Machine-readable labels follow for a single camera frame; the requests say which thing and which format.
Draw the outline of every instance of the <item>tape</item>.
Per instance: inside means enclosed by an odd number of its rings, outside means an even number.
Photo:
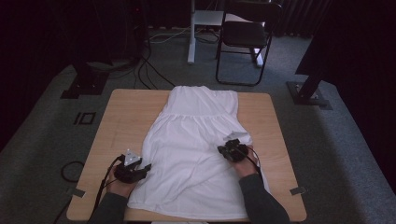
[[[291,195],[296,195],[296,194],[304,194],[306,193],[308,190],[304,187],[297,187],[295,189],[291,189],[290,193]]]
[[[68,188],[67,191],[66,191],[66,194],[68,194],[70,196],[76,195],[76,196],[78,196],[80,198],[83,198],[84,195],[85,195],[85,191],[81,190],[81,189]]]

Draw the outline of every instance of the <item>wooden table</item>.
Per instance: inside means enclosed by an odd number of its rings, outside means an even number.
[[[150,126],[167,102],[169,91],[114,90],[108,102],[77,189],[67,211],[71,220],[88,220],[107,167],[129,148],[141,154]],[[302,221],[306,212],[301,195],[290,194],[297,186],[271,97],[266,93],[239,92],[238,119],[250,132],[273,196],[285,207],[291,221]],[[128,208],[126,220],[186,221],[185,218]]]

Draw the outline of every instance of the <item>light stand base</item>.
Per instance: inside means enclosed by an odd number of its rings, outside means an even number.
[[[109,73],[93,72],[95,79],[92,84],[87,86],[80,86],[78,83],[78,76],[74,79],[69,90],[62,93],[61,99],[78,99],[80,95],[101,95],[106,85]]]
[[[330,102],[323,99],[319,89],[316,89],[309,99],[305,99],[299,95],[299,91],[304,85],[303,82],[286,82],[286,84],[296,105],[318,105],[322,110],[332,110]]]

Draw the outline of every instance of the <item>black cable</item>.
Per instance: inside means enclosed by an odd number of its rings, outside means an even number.
[[[163,78],[165,81],[167,81],[169,84],[171,84],[173,87],[175,87],[176,85],[170,81],[169,79],[167,79],[166,77],[164,77],[159,71],[157,71],[157,69],[148,61],[148,59],[142,57],[142,59],[148,63],[148,65],[150,65],[150,67],[158,74],[158,76],[160,76],[161,78]]]
[[[151,90],[151,88],[143,81],[142,75],[141,75],[141,73],[140,73],[140,71],[142,70],[142,67],[143,67],[144,64],[146,64],[146,61],[144,61],[144,62],[140,65],[139,70],[137,71],[137,76],[139,77],[140,82],[141,82],[147,89]]]
[[[53,224],[56,224],[59,220],[59,218],[61,217],[61,215],[64,213],[64,210],[66,209],[66,207],[69,206],[69,204],[72,202],[72,199],[70,199],[67,204],[64,205],[64,208],[62,208],[61,212],[58,214],[58,216],[55,218],[55,220],[53,221]]]
[[[219,42],[219,35],[217,35],[215,32],[211,31],[210,34],[212,34],[216,39],[215,40],[208,40],[208,39],[204,39],[199,37],[198,35],[195,36],[195,39],[201,43],[205,43],[205,44],[216,44]]]
[[[107,184],[104,185],[104,188],[107,187],[107,186],[109,186],[110,184],[112,184],[112,183],[115,182],[116,180],[118,180],[118,179],[113,179],[112,181],[108,182]]]
[[[149,77],[148,66],[145,65],[145,67],[146,67],[146,77],[148,78],[149,83],[151,83],[151,85],[152,85],[156,90],[158,90],[158,88],[154,85],[154,83],[152,82],[151,78]]]
[[[65,165],[62,167],[62,169],[61,169],[61,176],[62,176],[62,178],[63,178],[65,181],[67,181],[67,182],[70,182],[70,183],[77,183],[78,180],[70,179],[70,178],[66,177],[66,175],[64,174],[64,170],[66,169],[66,167],[68,167],[69,165],[72,165],[72,164],[80,164],[80,165],[82,165],[82,166],[84,167],[84,162],[82,162],[82,161],[70,161],[70,162],[68,162],[67,164],[65,164]],[[58,214],[58,216],[57,216],[57,217],[55,218],[55,220],[53,221],[53,224],[56,224],[56,223],[58,222],[59,218],[60,218],[61,215],[64,213],[64,210],[69,206],[69,204],[70,204],[71,202],[72,202],[72,198],[70,198],[70,200],[64,205],[64,207],[62,208],[61,212]]]
[[[254,167],[255,167],[257,173],[258,173],[259,176],[260,176],[260,179],[263,181],[262,169],[260,169],[260,167],[262,166],[262,164],[260,163],[259,156],[257,155],[256,151],[253,150],[253,148],[248,147],[248,146],[246,146],[246,148],[249,149],[249,150],[251,150],[254,154],[256,154],[256,157],[257,157],[257,160],[259,161],[259,165],[260,165],[260,166],[258,166],[257,163],[256,163],[253,159],[251,159],[247,154],[245,154],[243,151],[239,150],[239,148],[236,147],[235,149],[236,149],[236,151],[238,151],[240,154],[242,154],[246,159],[248,159],[248,160],[254,165]]]
[[[64,169],[65,169],[67,166],[69,166],[69,165],[71,165],[71,164],[75,164],[75,163],[80,164],[82,167],[84,167],[84,163],[83,163],[82,161],[70,161],[70,162],[68,162],[67,164],[65,164],[65,165],[62,167],[62,169],[61,169],[61,176],[62,176],[62,178],[63,178],[65,181],[67,181],[67,182],[70,182],[70,183],[77,183],[77,182],[78,182],[78,179],[77,179],[77,180],[69,179],[69,178],[66,177],[66,175],[64,174]]]
[[[91,216],[92,216],[93,212],[96,210],[96,208],[97,208],[98,205],[99,205],[100,198],[102,197],[103,189],[105,188],[105,184],[106,184],[106,180],[107,180],[108,174],[110,174],[110,171],[111,171],[111,169],[113,168],[113,166],[114,166],[114,164],[116,163],[116,161],[121,161],[121,156],[117,157],[113,162],[111,162],[111,165],[107,168],[107,172],[106,172],[105,178],[102,180],[102,183],[101,183],[101,185],[100,185],[100,188],[99,188],[99,190],[98,190],[98,193],[96,194],[95,205],[94,205],[94,207],[93,207]]]

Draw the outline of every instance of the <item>chair leg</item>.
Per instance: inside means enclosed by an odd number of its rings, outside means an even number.
[[[222,83],[219,80],[220,55],[221,55],[221,42],[219,42],[219,44],[218,44],[218,52],[216,53],[216,59],[218,60],[216,63],[216,81],[219,83]]]
[[[257,60],[257,58],[259,57],[260,53],[262,53],[262,49],[259,50],[259,52],[256,53],[255,55],[255,59]]]
[[[225,85],[236,85],[236,86],[253,87],[253,86],[257,86],[262,81],[262,75],[263,75],[263,72],[264,72],[265,61],[263,62],[262,69],[260,71],[259,80],[256,81],[255,83],[231,82],[231,81],[222,81],[222,80],[220,80],[219,79],[219,66],[220,66],[220,59],[221,59],[220,55],[221,55],[221,47],[219,47],[219,49],[218,49],[218,56],[217,56],[218,61],[217,61],[217,64],[216,64],[216,81],[218,83],[225,84]]]
[[[256,85],[262,81],[262,75],[264,74],[264,67],[265,67],[265,64],[267,63],[267,57],[268,57],[269,51],[270,51],[270,46],[267,45],[266,50],[265,50],[265,56],[264,56],[264,59],[262,60],[262,70],[260,71],[259,80],[257,81]]]

